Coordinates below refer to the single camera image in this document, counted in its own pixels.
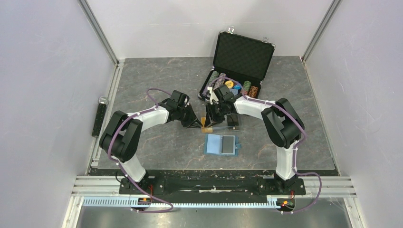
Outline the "clear plastic card box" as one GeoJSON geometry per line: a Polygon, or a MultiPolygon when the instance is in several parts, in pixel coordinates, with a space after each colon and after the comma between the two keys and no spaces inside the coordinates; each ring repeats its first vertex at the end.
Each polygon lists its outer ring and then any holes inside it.
{"type": "Polygon", "coordinates": [[[225,117],[225,120],[222,123],[217,123],[217,124],[215,124],[214,126],[211,126],[211,127],[202,127],[201,128],[202,133],[218,133],[218,132],[224,132],[224,131],[233,132],[233,131],[228,130],[226,117],[225,117]]]}

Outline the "dark card stack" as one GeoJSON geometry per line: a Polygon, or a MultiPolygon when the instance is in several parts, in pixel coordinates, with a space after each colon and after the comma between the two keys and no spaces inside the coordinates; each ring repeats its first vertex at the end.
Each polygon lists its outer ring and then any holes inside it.
{"type": "Polygon", "coordinates": [[[240,129],[239,116],[237,114],[227,115],[226,120],[229,131],[238,131],[240,129]]]}

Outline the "blue card holder wallet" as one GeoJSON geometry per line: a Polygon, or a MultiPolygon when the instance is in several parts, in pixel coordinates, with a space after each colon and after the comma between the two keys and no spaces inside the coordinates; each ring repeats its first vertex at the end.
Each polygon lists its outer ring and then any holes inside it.
{"type": "Polygon", "coordinates": [[[206,134],[204,154],[217,156],[237,156],[242,145],[235,135],[206,134]]]}

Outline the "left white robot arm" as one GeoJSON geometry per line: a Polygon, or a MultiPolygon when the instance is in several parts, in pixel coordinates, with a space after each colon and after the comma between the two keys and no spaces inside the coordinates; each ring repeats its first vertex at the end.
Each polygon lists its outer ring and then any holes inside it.
{"type": "Polygon", "coordinates": [[[114,112],[104,129],[99,147],[116,163],[137,193],[145,193],[149,189],[146,169],[135,154],[141,133],[173,121],[179,121],[184,128],[202,127],[189,96],[177,90],[171,92],[169,98],[155,102],[151,108],[134,113],[114,112]]]}

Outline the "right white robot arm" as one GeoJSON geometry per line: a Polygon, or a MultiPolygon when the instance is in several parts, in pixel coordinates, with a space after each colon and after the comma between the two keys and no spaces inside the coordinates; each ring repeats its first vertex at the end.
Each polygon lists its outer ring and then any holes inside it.
{"type": "Polygon", "coordinates": [[[242,93],[234,95],[226,85],[216,89],[208,87],[207,93],[210,100],[206,104],[206,127],[222,123],[225,116],[230,114],[252,116],[264,122],[277,150],[275,189],[281,194],[292,190],[297,180],[296,150],[306,133],[302,120],[289,100],[267,101],[242,93]]]}

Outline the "blue playing card deck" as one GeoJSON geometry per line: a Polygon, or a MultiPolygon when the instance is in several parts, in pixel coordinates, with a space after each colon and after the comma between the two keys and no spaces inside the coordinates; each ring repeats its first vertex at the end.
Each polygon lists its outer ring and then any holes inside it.
{"type": "Polygon", "coordinates": [[[230,91],[231,91],[234,95],[238,95],[238,94],[239,94],[239,90],[238,90],[238,89],[231,88],[230,91]]]}

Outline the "pink grey chip row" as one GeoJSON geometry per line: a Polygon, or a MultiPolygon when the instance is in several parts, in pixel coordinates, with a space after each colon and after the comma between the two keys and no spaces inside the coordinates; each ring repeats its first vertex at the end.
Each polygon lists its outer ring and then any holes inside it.
{"type": "Polygon", "coordinates": [[[217,87],[220,87],[222,84],[224,84],[225,77],[226,77],[225,73],[220,73],[217,80],[214,83],[214,87],[217,88],[217,87]]]}

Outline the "yellow dealer button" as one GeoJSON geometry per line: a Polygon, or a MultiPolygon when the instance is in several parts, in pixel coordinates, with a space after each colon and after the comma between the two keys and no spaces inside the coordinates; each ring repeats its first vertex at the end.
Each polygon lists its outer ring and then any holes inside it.
{"type": "Polygon", "coordinates": [[[231,80],[227,80],[224,84],[225,84],[225,86],[226,86],[227,88],[229,88],[229,89],[231,89],[231,88],[234,87],[234,82],[231,81],[231,80]]]}

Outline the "blue dealer button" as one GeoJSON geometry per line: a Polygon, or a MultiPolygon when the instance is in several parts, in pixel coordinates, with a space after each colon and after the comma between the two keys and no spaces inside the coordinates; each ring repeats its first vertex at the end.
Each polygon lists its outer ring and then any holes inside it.
{"type": "Polygon", "coordinates": [[[233,86],[233,89],[240,90],[242,88],[241,84],[236,84],[233,86]]]}

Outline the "purple green chip row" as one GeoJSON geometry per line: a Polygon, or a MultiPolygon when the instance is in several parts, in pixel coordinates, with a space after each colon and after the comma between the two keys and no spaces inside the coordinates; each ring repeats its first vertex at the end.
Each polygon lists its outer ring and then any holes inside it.
{"type": "Polygon", "coordinates": [[[217,71],[213,71],[213,72],[212,72],[212,74],[211,74],[211,76],[210,76],[210,78],[209,78],[209,80],[208,80],[208,82],[207,82],[205,88],[203,89],[203,93],[202,93],[203,95],[206,95],[206,94],[207,94],[207,92],[208,92],[208,87],[214,87],[215,79],[218,78],[219,75],[220,75],[220,74],[219,74],[219,72],[217,72],[217,71]]]}

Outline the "green red chip row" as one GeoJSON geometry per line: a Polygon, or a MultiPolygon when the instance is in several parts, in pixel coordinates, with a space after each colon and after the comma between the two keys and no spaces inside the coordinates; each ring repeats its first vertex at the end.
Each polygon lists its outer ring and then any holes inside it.
{"type": "Polygon", "coordinates": [[[244,84],[242,85],[243,89],[242,92],[247,94],[251,88],[251,82],[250,81],[245,81],[244,84]]]}

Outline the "orange brown chip row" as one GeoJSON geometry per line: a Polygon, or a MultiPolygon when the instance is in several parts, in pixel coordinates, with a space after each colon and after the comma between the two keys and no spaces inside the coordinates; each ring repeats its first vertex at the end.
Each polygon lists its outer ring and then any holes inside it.
{"type": "Polygon", "coordinates": [[[257,93],[259,91],[259,88],[256,86],[251,86],[248,92],[248,96],[252,97],[252,98],[256,98],[257,97],[257,93]]]}

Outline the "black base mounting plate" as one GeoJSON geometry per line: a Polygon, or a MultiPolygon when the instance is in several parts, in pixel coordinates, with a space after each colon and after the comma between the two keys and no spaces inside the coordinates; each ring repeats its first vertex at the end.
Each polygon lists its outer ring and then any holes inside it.
{"type": "Polygon", "coordinates": [[[138,185],[170,203],[253,203],[306,194],[301,178],[283,184],[273,170],[147,170],[138,185]]]}

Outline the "black poker chip case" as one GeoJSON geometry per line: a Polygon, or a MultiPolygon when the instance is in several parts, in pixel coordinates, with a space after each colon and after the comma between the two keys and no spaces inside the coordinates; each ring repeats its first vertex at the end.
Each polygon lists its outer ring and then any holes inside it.
{"type": "Polygon", "coordinates": [[[229,79],[236,81],[235,84],[244,84],[250,81],[251,86],[259,88],[259,97],[262,82],[264,81],[270,62],[275,51],[275,45],[268,42],[267,38],[258,40],[234,33],[234,27],[230,26],[227,31],[221,31],[217,37],[215,53],[210,70],[198,98],[209,102],[210,93],[203,95],[205,88],[213,71],[225,73],[225,82],[229,79]]]}

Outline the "black microphone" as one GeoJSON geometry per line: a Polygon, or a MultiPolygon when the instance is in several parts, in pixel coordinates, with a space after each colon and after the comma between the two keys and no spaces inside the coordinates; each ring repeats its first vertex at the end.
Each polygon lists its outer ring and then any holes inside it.
{"type": "Polygon", "coordinates": [[[94,120],[92,134],[91,134],[93,137],[98,137],[100,135],[100,131],[101,131],[101,128],[103,125],[103,121],[104,121],[104,117],[106,114],[106,109],[107,109],[108,103],[109,103],[109,100],[105,96],[100,97],[98,100],[96,116],[95,116],[95,120],[94,120]]]}

